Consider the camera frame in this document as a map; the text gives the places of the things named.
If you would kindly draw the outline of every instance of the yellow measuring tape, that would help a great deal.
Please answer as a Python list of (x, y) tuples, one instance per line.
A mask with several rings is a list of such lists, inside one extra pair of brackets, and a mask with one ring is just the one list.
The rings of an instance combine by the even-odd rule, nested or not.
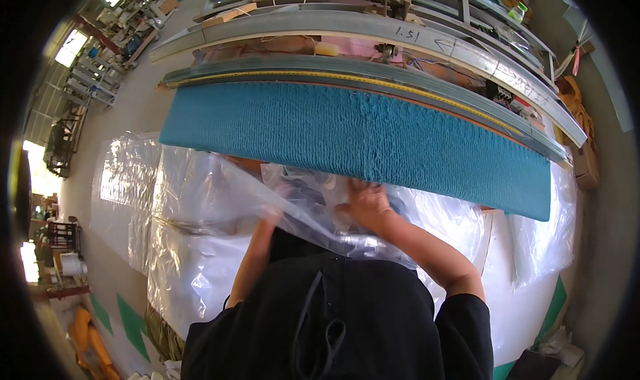
[(167, 83), (167, 86), (169, 88), (174, 88), (174, 87), (178, 87), (182, 84), (187, 84), (187, 83), (192, 83), (192, 82), (196, 82), (196, 81), (203, 81), (203, 80), (213, 80), (213, 79), (224, 79), (226, 77), (239, 77), (239, 76), (247, 76), (247, 75), (303, 75), (303, 76), (314, 76), (314, 77), (329, 77), (331, 79), (340, 79), (340, 80), (351, 80), (351, 81), (357, 81), (357, 82), (364, 82), (364, 83), (369, 83), (369, 84), (375, 84), (377, 86), (383, 86), (383, 87), (389, 87), (389, 88), (395, 88), (398, 89), (400, 91), (405, 91), (408, 93), (412, 93), (412, 94), (418, 94), (421, 96), (425, 96), (427, 98), (431, 98), (437, 101), (441, 101), (444, 102), (446, 104), (449, 105), (453, 105), (457, 108), (460, 109), (464, 109), (467, 112), (471, 112), (475, 115), (480, 116), (481, 118), (487, 119), (499, 126), (502, 126), (503, 128), (506, 128), (509, 131), (512, 131), (514, 133), (516, 133), (517, 135), (521, 136), (522, 133), (521, 131), (507, 125), (506, 123), (501, 122), (500, 120), (496, 119), (496, 118), (492, 118), (491, 116), (484, 114), (476, 109), (473, 109), (471, 107), (468, 107), (466, 105), (460, 104), (459, 102), (456, 101), (452, 101), (450, 99), (444, 98), (443, 96), (439, 96), (436, 94), (432, 94), (432, 93), (428, 93), (427, 91), (423, 91), (421, 89), (417, 89), (417, 88), (412, 88), (412, 87), (407, 87), (407, 86), (402, 86), (400, 84), (394, 84), (388, 81), (383, 81), (383, 80), (375, 80), (375, 79), (368, 79), (366, 77), (359, 77), (359, 76), (353, 76), (353, 75), (344, 75), (344, 74), (339, 74), (339, 73), (327, 73), (327, 72), (312, 72), (310, 70), (256, 70), (256, 71), (252, 71), (252, 72), (233, 72), (233, 73), (222, 73), (219, 75), (209, 75), (209, 76), (203, 76), (203, 77), (198, 77), (197, 79), (187, 79), (187, 80), (180, 80), (180, 81), (176, 81), (176, 82), (171, 82), (171, 83)]

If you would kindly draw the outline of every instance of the white plastic bottle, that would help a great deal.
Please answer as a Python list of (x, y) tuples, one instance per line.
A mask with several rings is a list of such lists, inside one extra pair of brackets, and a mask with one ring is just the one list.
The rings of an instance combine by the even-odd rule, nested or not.
[(527, 7), (522, 2), (518, 2), (518, 4), (511, 8), (511, 10), (509, 11), (509, 16), (516, 19), (518, 23), (522, 23), (522, 20), (524, 19), (524, 13), (526, 11)]

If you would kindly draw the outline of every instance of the black shirt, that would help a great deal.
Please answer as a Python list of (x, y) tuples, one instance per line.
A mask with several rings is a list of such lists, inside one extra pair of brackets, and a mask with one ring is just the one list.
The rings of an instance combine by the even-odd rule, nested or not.
[(415, 272), (333, 253), (268, 266), (244, 302), (189, 328), (182, 378), (491, 379), (489, 309)]

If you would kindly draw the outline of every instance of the person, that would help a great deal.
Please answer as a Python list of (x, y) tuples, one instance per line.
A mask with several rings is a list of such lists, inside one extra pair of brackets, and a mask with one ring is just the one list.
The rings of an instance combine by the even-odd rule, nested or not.
[(183, 379), (492, 378), (489, 309), (473, 264), (398, 215), (384, 186), (349, 179), (347, 188), (337, 210), (446, 290), (435, 320), (415, 271), (331, 253), (277, 228), (282, 213), (271, 213), (253, 232), (226, 308), (189, 328)]

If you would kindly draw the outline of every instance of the metal frame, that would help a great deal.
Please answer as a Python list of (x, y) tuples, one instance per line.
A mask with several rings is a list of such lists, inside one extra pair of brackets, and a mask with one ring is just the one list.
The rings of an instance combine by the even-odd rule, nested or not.
[(473, 91), (395, 66), (322, 56), (240, 58), (201, 64), (165, 75), (169, 88), (215, 82), (313, 82), (346, 86), (416, 100), (481, 123), (554, 162), (564, 162), (564, 148), (527, 120)]
[(184, 50), (279, 35), (356, 37), (425, 52), (507, 88), (548, 115), (576, 145), (581, 146), (586, 141), (584, 131), (554, 92), (516, 62), (493, 55), (450, 34), (376, 15), (301, 10), (240, 16), (204, 30), (183, 33), (152, 49), (149, 56), (155, 62)]

